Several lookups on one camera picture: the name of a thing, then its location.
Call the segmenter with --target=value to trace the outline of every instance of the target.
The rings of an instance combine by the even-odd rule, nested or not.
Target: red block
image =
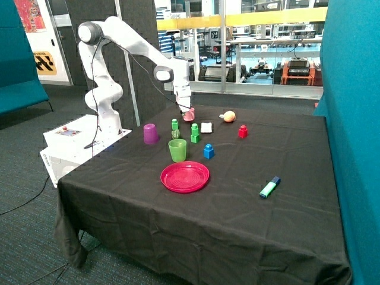
[[[242,125],[239,129],[239,137],[241,138],[245,138],[248,136],[248,130],[247,130],[247,127],[245,125]]]

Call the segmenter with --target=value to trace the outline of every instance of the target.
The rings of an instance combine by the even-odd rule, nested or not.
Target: pink plate
[[[177,193],[195,192],[206,184],[209,177],[207,167],[194,161],[173,163],[161,173],[163,185]]]

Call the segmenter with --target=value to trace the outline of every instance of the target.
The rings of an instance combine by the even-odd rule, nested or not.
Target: yellow railing
[[[283,11],[270,11],[260,13],[246,13],[226,15],[226,26],[248,26],[261,24],[302,23],[325,21],[327,7],[323,8],[301,8]],[[194,17],[183,19],[157,20],[158,31],[172,29],[196,29],[220,27],[221,16]]]

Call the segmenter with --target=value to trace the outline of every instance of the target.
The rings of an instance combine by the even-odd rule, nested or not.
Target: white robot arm
[[[119,113],[112,109],[111,104],[121,98],[123,89],[109,75],[102,54],[102,47],[110,42],[132,55],[143,55],[151,59],[157,65],[154,69],[154,77],[163,83],[173,83],[176,102],[182,114],[190,109],[191,90],[187,61],[168,59],[127,23],[114,16],[107,18],[104,22],[82,23],[79,26],[78,35],[81,39],[79,53],[85,72],[98,86],[85,95],[85,102],[98,112],[102,133],[118,134],[122,129]]]

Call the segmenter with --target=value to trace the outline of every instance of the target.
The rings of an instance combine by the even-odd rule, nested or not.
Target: green highlighter
[[[277,176],[275,176],[271,182],[269,182],[267,184],[267,186],[265,186],[265,188],[263,190],[261,190],[260,192],[260,197],[263,198],[263,199],[266,199],[268,198],[268,196],[270,195],[270,193],[274,190],[274,188],[276,188],[276,186],[278,184],[280,184],[280,181],[281,179]]]

